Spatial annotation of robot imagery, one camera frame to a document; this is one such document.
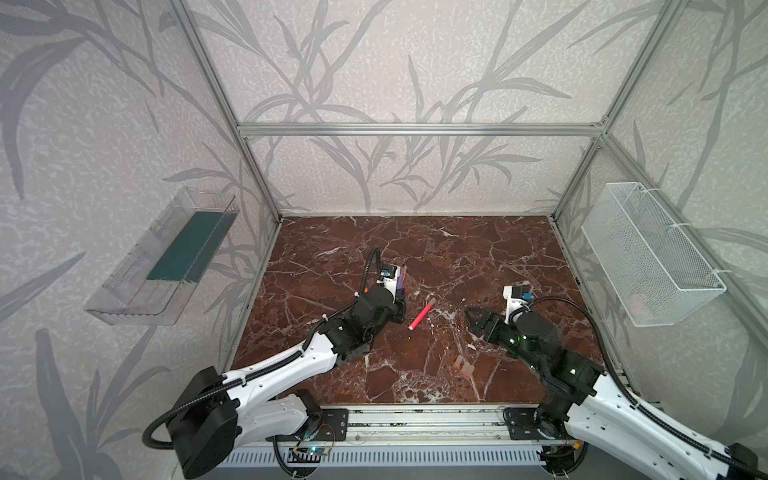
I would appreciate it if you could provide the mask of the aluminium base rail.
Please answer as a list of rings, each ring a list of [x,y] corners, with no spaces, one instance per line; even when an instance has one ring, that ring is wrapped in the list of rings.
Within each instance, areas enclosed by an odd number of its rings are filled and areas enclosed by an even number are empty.
[[[279,442],[291,469],[349,467],[539,466],[540,452],[575,442],[550,439],[533,425],[534,404],[343,405],[343,421],[320,438]],[[297,446],[332,446],[320,462],[296,462]]]

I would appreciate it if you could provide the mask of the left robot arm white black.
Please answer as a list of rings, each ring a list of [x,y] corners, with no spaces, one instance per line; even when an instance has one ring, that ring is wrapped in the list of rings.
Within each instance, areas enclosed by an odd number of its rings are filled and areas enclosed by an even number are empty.
[[[403,321],[403,289],[376,285],[323,318],[295,346],[248,367],[193,376],[174,406],[142,433],[143,444],[175,452],[187,479],[221,464],[241,445],[289,436],[318,421],[321,408],[292,387],[365,356],[388,323]]]

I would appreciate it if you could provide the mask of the pink red marker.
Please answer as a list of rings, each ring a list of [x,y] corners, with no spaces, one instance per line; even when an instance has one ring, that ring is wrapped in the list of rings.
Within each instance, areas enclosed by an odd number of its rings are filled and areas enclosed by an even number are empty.
[[[429,312],[431,311],[435,303],[436,303],[436,299],[431,298],[427,302],[425,307],[418,313],[416,318],[409,324],[408,329],[411,331],[415,330],[419,326],[419,324],[424,320],[424,318],[429,314]]]

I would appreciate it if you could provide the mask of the aluminium frame corner post right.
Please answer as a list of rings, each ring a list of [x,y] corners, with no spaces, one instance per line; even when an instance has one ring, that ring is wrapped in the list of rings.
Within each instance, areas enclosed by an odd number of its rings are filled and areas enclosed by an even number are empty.
[[[550,217],[553,223],[558,222],[563,215],[568,202],[575,197],[579,184],[588,173],[598,150],[601,149],[601,142],[611,133],[615,123],[618,121],[631,99],[632,94],[640,85],[640,82],[650,67],[654,57],[661,50],[666,38],[671,34],[687,5],[688,1],[684,0],[668,0],[662,3],[658,18],[650,29],[646,40],[643,42],[627,75],[622,81],[617,94],[599,123],[598,132],[592,136],[578,168],[571,177],[567,188],[560,197],[558,204]]]

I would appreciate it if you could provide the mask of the purple marker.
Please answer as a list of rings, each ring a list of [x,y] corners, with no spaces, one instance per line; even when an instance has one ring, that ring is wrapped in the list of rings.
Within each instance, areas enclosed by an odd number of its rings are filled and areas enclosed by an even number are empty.
[[[396,297],[405,297],[405,277],[406,277],[406,266],[402,265],[398,269],[398,278],[396,282]]]

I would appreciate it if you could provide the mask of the clear plastic wall bin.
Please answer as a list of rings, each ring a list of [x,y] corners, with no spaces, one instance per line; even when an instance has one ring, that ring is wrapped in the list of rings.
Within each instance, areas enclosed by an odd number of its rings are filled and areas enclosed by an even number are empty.
[[[85,311],[113,326],[176,324],[239,213],[233,194],[181,188]]]

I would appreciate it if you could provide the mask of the aluminium frame corner post left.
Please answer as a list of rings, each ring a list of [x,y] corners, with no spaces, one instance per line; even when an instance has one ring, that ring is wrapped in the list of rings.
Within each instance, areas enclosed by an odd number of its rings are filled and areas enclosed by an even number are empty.
[[[280,223],[283,219],[277,203],[271,194],[264,175],[262,174],[251,150],[238,130],[238,122],[233,109],[229,105],[225,92],[215,71],[214,65],[209,59],[202,37],[196,27],[192,11],[182,0],[171,0],[169,2],[170,12],[174,16],[183,37],[185,38],[192,56],[200,69],[204,81],[213,96],[214,102],[223,118],[225,129],[234,141],[236,150],[246,162],[248,170],[259,188],[272,218]]]

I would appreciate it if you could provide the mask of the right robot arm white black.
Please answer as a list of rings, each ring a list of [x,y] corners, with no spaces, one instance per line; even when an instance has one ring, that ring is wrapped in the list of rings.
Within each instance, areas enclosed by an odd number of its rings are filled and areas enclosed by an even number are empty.
[[[566,349],[556,327],[533,311],[516,320],[469,307],[470,332],[525,364],[546,389],[532,429],[567,435],[611,454],[653,479],[764,479],[758,456],[696,433],[637,398],[601,365]]]

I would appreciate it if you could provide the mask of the green circuit board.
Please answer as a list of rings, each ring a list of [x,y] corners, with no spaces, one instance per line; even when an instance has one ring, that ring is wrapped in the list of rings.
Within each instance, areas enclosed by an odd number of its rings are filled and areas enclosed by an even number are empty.
[[[332,446],[311,445],[309,447],[297,446],[291,450],[291,457],[296,462],[312,463],[320,462],[321,458],[332,453]]]

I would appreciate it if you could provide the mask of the aluminium frame horizontal bar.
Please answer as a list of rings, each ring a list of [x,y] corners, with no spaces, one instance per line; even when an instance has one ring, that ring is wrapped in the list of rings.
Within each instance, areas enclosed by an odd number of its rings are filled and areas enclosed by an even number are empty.
[[[596,137],[590,123],[243,123],[244,138],[262,136],[574,136]]]

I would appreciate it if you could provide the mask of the aluminium frame corner post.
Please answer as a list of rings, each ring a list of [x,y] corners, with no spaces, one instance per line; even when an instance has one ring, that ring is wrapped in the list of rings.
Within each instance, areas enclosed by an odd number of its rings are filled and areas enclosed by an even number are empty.
[[[654,57],[661,50],[666,38],[671,34],[687,5],[688,1],[684,0],[668,0],[662,3],[658,18],[650,29],[646,40],[643,42],[627,75],[622,81],[617,94],[599,123],[598,132],[592,136],[578,168],[571,177],[567,188],[560,197],[558,204],[550,217],[553,223],[558,222],[563,215],[568,202],[575,197],[579,184],[588,173],[598,150],[601,149],[601,142],[611,133],[615,123],[618,121],[631,99],[632,94],[640,85],[640,82],[650,67]]]
[[[183,37],[185,38],[192,56],[200,69],[204,81],[213,96],[214,102],[223,118],[225,129],[234,141],[236,150],[246,162],[248,170],[259,188],[272,218],[280,223],[283,219],[277,203],[271,194],[264,175],[262,174],[251,150],[238,130],[238,122],[233,109],[229,105],[225,92],[215,71],[214,65],[209,59],[202,37],[196,27],[192,11],[182,0],[171,0],[169,2],[170,12],[174,16]]]

